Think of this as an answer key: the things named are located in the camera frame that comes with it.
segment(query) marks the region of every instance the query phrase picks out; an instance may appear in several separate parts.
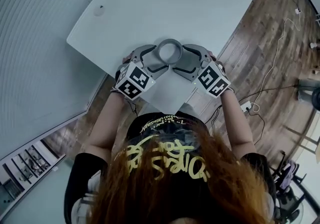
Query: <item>white tabletop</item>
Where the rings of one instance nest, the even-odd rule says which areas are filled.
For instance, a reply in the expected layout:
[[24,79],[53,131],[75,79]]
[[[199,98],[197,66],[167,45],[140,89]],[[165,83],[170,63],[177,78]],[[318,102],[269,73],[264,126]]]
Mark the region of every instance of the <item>white tabletop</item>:
[[[168,38],[218,55],[251,1],[93,0],[67,42],[111,76],[135,48]],[[168,71],[142,98],[165,114],[175,114],[193,90],[190,81]]]

